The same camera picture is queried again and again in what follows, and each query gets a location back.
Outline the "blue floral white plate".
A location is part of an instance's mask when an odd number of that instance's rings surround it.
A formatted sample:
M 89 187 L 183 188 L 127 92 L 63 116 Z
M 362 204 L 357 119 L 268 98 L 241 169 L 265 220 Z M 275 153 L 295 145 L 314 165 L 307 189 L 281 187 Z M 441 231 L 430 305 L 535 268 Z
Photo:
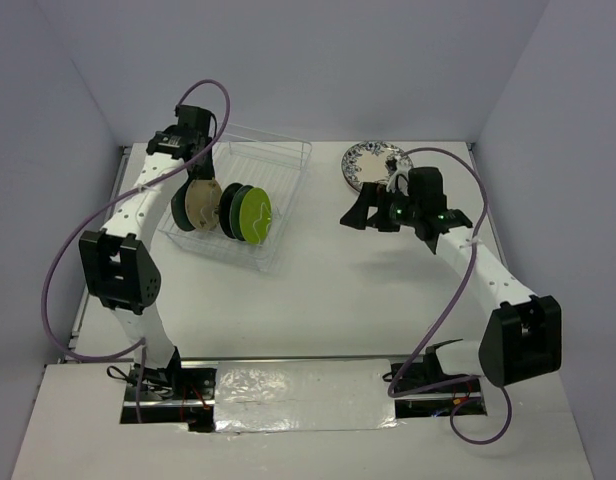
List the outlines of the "blue floral white plate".
M 364 183 L 387 184 L 398 170 L 407 172 L 413 162 L 400 147 L 384 141 L 363 141 L 349 147 L 341 159 L 346 183 L 360 192 Z

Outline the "cream beige plate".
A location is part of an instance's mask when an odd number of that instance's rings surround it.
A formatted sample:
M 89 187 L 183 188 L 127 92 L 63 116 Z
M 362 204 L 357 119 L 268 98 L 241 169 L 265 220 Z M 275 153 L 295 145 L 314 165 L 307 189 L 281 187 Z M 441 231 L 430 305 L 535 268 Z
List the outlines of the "cream beige plate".
M 209 231 L 219 223 L 222 189 L 213 180 L 193 180 L 185 194 L 185 211 L 189 222 L 199 231 Z

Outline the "lime green plate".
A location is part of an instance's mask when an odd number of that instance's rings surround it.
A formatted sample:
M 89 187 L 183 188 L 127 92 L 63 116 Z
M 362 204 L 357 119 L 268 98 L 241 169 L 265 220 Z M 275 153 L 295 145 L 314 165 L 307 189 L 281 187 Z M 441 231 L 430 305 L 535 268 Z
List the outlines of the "lime green plate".
M 262 244 L 272 221 L 272 205 L 268 194 L 261 188 L 253 187 L 246 195 L 241 210 L 241 227 L 245 242 Z

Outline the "black plate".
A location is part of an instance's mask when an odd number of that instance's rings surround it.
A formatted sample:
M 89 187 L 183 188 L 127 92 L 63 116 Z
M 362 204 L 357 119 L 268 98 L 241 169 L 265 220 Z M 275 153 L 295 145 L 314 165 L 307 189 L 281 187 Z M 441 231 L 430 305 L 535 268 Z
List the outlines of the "black plate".
M 230 209 L 234 199 L 235 194 L 242 188 L 242 184 L 239 182 L 233 182 L 228 185 L 222 193 L 220 202 L 219 202 L 219 224 L 223 231 L 223 233 L 230 239 L 235 239 L 235 235 L 233 234 L 231 223 L 230 223 Z

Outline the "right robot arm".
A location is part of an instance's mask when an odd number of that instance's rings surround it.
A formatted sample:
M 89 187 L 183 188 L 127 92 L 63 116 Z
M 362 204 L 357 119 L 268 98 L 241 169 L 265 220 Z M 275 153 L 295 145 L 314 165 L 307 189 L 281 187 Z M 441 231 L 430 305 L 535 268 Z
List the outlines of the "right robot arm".
M 413 228 L 433 254 L 461 277 L 449 304 L 398 370 L 399 376 L 413 364 L 465 291 L 472 293 L 487 317 L 478 360 L 480 373 L 493 386 L 505 387 L 561 368 L 561 306 L 553 296 L 538 296 L 522 284 L 481 242 L 485 211 L 471 222 L 462 211 L 448 208 L 443 177 L 435 167 L 394 173 L 378 200 L 379 219 Z

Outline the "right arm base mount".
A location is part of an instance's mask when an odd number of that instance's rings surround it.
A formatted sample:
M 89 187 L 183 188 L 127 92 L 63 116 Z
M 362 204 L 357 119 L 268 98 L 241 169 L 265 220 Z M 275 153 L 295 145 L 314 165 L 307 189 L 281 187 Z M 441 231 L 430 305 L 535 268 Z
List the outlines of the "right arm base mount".
M 459 342 L 459 339 L 428 346 L 397 382 L 395 391 L 402 393 L 429 384 L 463 377 L 463 373 L 452 375 L 444 373 L 437 357 L 437 351 L 442 346 L 456 342 Z M 478 380 L 436 387 L 396 399 L 394 401 L 395 416 L 397 419 L 447 417 L 454 407 L 466 401 L 469 401 L 469 404 L 460 409 L 459 415 L 486 414 L 482 389 Z

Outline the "dark teal speckled plate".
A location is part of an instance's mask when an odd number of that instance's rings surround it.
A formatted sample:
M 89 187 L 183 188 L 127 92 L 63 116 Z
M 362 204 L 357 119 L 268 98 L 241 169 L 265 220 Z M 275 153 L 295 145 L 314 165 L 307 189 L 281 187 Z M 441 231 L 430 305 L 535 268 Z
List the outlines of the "dark teal speckled plate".
M 195 226 L 189 220 L 186 211 L 185 198 L 187 188 L 188 186 L 184 184 L 176 191 L 170 201 L 170 208 L 175 225 L 181 231 L 191 232 L 195 230 Z

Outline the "dark green patterned plate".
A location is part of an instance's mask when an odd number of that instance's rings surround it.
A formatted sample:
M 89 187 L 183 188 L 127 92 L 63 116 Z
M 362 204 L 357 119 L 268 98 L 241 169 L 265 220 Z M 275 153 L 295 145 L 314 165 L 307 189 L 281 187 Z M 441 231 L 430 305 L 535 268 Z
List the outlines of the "dark green patterned plate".
M 246 195 L 253 189 L 252 185 L 242 185 L 235 193 L 230 207 L 230 226 L 235 239 L 244 241 L 241 227 L 241 210 Z

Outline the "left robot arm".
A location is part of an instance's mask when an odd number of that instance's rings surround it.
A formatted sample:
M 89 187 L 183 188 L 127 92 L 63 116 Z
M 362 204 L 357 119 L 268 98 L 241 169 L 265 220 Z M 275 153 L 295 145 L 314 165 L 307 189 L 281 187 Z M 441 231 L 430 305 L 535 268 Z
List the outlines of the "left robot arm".
M 190 105 L 176 106 L 175 117 L 175 124 L 149 141 L 141 175 L 119 198 L 112 217 L 79 239 L 88 291 L 114 315 L 131 344 L 131 383 L 146 382 L 164 399 L 184 385 L 181 355 L 168 335 L 173 324 L 180 323 L 195 340 L 204 328 L 226 334 L 229 327 L 250 325 L 269 333 L 274 320 L 326 317 L 325 300 L 336 290 L 333 273 L 319 271 L 317 258 L 295 246 L 298 274 L 271 286 L 177 260 L 167 297 L 160 299 L 163 277 L 150 251 L 159 221 L 171 213 L 183 232 L 208 227 L 208 221 L 190 218 L 186 196 L 196 186 L 219 187 L 212 150 L 222 125 L 211 111 Z

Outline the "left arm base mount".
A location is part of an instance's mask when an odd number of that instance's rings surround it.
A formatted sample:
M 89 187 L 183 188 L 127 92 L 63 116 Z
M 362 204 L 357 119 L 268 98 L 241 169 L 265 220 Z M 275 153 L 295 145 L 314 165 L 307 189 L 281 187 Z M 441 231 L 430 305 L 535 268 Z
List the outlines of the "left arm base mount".
M 164 371 L 139 366 L 106 368 L 107 376 L 124 385 L 119 421 L 122 425 L 180 424 L 194 433 L 215 427 L 216 363 L 182 361 Z

